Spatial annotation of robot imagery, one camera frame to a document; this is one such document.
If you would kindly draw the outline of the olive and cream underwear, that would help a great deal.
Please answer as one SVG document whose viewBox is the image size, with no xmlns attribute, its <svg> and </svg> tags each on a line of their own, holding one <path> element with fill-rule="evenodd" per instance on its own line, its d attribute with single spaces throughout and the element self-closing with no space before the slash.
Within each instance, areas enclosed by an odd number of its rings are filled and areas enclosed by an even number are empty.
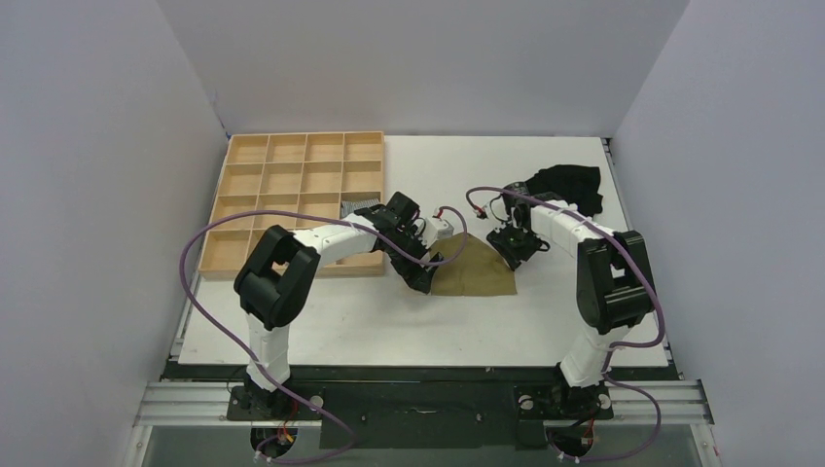
<svg viewBox="0 0 825 467">
<path fill-rule="evenodd" d="M 442 297 L 497 297 L 518 293 L 514 272 L 484 241 L 469 235 L 452 262 L 437 268 L 430 294 Z"/>
</svg>

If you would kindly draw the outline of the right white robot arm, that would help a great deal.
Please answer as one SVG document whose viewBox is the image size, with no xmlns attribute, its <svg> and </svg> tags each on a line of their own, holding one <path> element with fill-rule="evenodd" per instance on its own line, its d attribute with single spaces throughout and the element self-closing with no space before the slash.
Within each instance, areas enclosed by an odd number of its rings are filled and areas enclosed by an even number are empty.
<svg viewBox="0 0 825 467">
<path fill-rule="evenodd" d="M 505 186 L 484 209 L 504 211 L 487 242 L 510 269 L 556 247 L 576 263 L 575 298 L 582 331 L 549 389 L 551 407 L 572 415 L 588 401 L 586 387 L 603 379 L 614 348 L 654 310 L 653 282 L 643 237 L 603 227 L 552 193 L 533 195 L 524 183 Z"/>
</svg>

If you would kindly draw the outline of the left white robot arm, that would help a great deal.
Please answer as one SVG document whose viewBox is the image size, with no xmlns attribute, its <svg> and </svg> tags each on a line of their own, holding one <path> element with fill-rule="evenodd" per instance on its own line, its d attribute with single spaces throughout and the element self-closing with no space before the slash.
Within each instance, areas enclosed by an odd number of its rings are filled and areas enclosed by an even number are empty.
<svg viewBox="0 0 825 467">
<path fill-rule="evenodd" d="M 436 240 L 449 238 L 452 225 L 430 218 L 416 223 L 418 205 L 395 193 L 386 204 L 361 205 L 337 224 L 288 231 L 268 228 L 241 267 L 233 288 L 246 313 L 253 352 L 244 387 L 252 405 L 267 418 L 284 415 L 290 391 L 289 326 L 303 310 L 316 274 L 349 257 L 381 252 L 407 286 L 427 294 L 437 265 Z"/>
</svg>

